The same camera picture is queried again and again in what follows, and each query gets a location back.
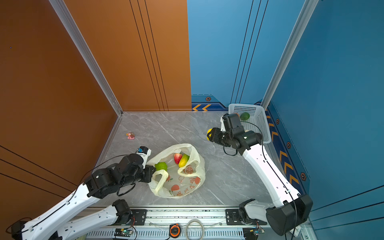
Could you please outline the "yellow lemon fruit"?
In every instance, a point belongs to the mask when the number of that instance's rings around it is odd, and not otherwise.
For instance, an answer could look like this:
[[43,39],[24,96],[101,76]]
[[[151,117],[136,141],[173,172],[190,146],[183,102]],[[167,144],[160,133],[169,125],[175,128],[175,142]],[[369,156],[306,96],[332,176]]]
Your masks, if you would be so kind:
[[208,131],[207,131],[207,140],[209,140],[210,142],[212,142],[213,140],[213,137],[212,137],[212,130],[213,129],[209,129]]

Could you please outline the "printed translucent plastic bag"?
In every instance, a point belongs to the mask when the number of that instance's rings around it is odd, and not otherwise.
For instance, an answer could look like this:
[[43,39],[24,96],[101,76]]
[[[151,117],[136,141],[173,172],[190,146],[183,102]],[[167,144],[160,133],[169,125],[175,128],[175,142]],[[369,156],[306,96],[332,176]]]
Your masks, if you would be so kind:
[[[175,164],[176,153],[190,156],[186,166],[179,168]],[[173,145],[151,158],[147,165],[155,167],[159,162],[167,163],[168,170],[156,171],[149,183],[150,190],[157,197],[180,199],[201,187],[206,179],[205,160],[191,144]]]

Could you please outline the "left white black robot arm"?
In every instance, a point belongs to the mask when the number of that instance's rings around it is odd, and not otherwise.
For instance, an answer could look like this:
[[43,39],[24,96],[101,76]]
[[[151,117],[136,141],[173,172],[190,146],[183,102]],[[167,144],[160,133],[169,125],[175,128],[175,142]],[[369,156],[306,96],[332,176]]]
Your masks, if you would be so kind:
[[121,197],[134,189],[137,182],[149,183],[156,171],[145,166],[150,153],[125,155],[119,163],[96,170],[67,198],[30,221],[23,219],[12,224],[6,232],[15,240],[45,240],[55,237],[56,231],[77,213],[110,194]]

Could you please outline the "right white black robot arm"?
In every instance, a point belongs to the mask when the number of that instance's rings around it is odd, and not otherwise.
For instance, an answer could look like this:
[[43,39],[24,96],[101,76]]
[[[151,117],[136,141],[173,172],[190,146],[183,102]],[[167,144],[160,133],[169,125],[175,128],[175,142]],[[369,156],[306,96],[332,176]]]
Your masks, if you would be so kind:
[[265,152],[263,137],[253,131],[222,131],[212,128],[207,132],[209,141],[223,147],[232,147],[253,167],[266,186],[272,204],[252,200],[244,205],[250,219],[267,222],[279,236],[306,222],[313,206],[309,195],[302,195],[289,183]]

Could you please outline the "green fruit in basket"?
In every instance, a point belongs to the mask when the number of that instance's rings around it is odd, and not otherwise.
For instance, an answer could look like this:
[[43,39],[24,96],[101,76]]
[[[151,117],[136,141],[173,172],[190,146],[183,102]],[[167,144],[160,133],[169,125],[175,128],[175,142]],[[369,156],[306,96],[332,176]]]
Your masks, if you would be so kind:
[[244,112],[244,113],[242,113],[242,114],[240,115],[240,119],[241,119],[242,121],[247,121],[249,118],[250,118],[250,114],[247,113],[247,112]]

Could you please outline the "red peach fruit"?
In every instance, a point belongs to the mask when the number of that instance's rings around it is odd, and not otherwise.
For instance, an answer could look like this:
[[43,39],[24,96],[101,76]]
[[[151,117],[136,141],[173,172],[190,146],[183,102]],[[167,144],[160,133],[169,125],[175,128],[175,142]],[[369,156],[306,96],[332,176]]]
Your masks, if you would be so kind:
[[175,161],[176,165],[178,165],[180,163],[182,157],[183,157],[183,154],[180,154],[180,153],[174,154],[174,161]]

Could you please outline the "yellow green mango fruit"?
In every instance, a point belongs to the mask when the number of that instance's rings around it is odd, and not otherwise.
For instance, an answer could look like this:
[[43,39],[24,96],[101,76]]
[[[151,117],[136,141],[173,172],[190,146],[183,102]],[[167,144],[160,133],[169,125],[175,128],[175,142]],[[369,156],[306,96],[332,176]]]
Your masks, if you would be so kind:
[[190,159],[189,155],[186,155],[186,154],[182,155],[182,158],[181,158],[180,162],[178,163],[179,168],[186,166],[189,159]]

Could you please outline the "white plastic basket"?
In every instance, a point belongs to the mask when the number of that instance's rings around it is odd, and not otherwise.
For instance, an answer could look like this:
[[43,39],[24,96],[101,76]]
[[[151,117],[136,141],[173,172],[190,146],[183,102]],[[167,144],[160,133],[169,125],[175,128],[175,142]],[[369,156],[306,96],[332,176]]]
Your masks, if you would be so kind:
[[258,105],[249,104],[230,104],[229,114],[238,114],[241,116],[243,113],[250,115],[249,119],[244,120],[242,125],[245,130],[261,133],[264,137],[264,143],[269,144],[272,137],[269,130],[269,123],[265,113],[265,109]]

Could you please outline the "small pink toy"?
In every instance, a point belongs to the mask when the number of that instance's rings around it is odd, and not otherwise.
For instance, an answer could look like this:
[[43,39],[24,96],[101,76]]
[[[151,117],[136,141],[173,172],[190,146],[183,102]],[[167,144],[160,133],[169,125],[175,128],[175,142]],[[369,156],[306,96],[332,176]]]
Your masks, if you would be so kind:
[[136,138],[133,133],[127,133],[126,136],[128,140],[134,140]]

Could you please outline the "orange black tape measure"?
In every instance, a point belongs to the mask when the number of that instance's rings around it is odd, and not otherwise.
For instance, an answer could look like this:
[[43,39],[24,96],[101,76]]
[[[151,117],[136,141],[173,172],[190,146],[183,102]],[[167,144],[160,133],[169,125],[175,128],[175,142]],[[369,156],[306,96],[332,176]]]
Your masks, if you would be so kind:
[[178,238],[181,235],[181,232],[182,230],[179,224],[170,225],[170,229],[169,229],[170,238],[173,238],[173,239]]

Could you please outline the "left green circuit board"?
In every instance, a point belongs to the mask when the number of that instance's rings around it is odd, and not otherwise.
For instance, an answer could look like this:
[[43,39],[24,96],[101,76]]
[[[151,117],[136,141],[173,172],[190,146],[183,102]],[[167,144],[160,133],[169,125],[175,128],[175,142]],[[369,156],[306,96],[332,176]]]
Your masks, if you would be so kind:
[[129,228],[117,228],[114,232],[115,239],[129,239],[134,236],[134,230]]

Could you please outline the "right circuit board module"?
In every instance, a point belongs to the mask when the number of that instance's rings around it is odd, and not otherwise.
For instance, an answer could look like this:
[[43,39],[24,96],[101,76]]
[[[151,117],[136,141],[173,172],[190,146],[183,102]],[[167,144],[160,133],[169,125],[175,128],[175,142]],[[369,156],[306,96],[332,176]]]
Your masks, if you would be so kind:
[[243,228],[243,236],[245,240],[258,240],[259,236],[264,234],[263,228]]

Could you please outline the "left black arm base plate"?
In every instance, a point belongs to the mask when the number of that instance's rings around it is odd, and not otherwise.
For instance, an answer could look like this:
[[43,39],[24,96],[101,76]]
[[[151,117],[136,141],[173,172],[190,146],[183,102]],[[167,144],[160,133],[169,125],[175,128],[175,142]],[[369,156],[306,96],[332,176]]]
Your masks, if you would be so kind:
[[146,209],[133,209],[130,213],[124,213],[116,222],[120,226],[143,226],[147,218]]

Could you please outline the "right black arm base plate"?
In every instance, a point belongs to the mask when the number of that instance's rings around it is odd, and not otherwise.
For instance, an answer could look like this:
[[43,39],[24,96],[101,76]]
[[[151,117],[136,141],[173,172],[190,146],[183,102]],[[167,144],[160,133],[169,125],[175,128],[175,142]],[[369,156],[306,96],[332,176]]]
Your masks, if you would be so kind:
[[225,215],[226,215],[226,224],[228,226],[237,226],[237,225],[266,226],[267,225],[266,222],[263,222],[261,220],[252,220],[252,219],[246,220],[242,218],[239,212],[239,209],[226,209]]

